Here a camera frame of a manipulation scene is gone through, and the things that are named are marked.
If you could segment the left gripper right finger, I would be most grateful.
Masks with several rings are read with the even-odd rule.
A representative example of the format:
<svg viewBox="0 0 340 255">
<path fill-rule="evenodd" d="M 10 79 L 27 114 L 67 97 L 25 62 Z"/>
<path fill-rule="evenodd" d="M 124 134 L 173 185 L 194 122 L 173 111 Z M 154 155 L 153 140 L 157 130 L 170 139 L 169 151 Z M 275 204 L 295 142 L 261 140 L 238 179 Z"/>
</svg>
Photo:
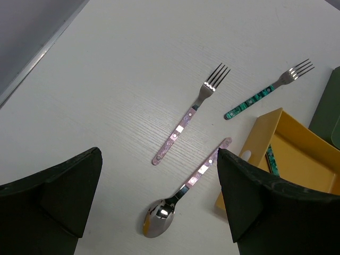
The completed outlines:
<svg viewBox="0 0 340 255">
<path fill-rule="evenodd" d="M 217 169 L 240 254 L 339 254 L 339 196 L 286 181 L 219 149 Z"/>
</svg>

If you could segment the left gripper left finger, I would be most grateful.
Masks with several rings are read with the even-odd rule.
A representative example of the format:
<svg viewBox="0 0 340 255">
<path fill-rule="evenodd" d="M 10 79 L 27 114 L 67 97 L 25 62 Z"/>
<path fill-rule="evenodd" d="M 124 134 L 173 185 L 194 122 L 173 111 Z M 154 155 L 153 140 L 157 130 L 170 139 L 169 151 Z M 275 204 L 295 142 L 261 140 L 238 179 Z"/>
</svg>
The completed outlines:
<svg viewBox="0 0 340 255">
<path fill-rule="evenodd" d="M 1 254 L 74 254 L 101 174 L 97 147 L 1 185 Z"/>
</svg>

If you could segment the green handled knife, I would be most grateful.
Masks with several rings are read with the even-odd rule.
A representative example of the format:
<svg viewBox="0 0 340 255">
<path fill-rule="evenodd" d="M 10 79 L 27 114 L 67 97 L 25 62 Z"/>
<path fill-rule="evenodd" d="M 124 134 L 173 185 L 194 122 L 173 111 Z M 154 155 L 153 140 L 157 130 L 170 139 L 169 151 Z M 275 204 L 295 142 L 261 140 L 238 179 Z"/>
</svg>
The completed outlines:
<svg viewBox="0 0 340 255">
<path fill-rule="evenodd" d="M 270 172 L 275 176 L 280 176 L 277 163 L 276 163 L 276 159 L 274 156 L 274 152 L 273 152 L 271 145 L 269 145 L 267 148 L 266 158 L 267 158 L 267 163 L 268 163 Z"/>
</svg>

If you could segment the pink handled fork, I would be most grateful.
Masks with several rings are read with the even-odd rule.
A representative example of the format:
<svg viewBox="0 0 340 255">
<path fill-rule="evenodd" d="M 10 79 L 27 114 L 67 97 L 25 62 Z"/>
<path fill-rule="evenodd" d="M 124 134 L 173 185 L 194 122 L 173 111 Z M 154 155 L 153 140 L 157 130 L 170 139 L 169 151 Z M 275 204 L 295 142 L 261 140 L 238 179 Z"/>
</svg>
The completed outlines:
<svg viewBox="0 0 340 255">
<path fill-rule="evenodd" d="M 167 152 L 170 150 L 171 146 L 178 139 L 180 134 L 192 120 L 195 113 L 198 111 L 199 107 L 202 103 L 209 98 L 221 84 L 221 82 L 225 79 L 225 77 L 229 74 L 230 69 L 223 63 L 220 63 L 215 70 L 210 74 L 209 77 L 206 78 L 204 83 L 202 84 L 199 94 L 193 105 L 189 108 L 189 110 L 185 113 L 177 127 L 173 130 L 167 140 L 164 142 L 162 147 L 158 150 L 151 163 L 156 166 L 158 165 Z"/>
</svg>

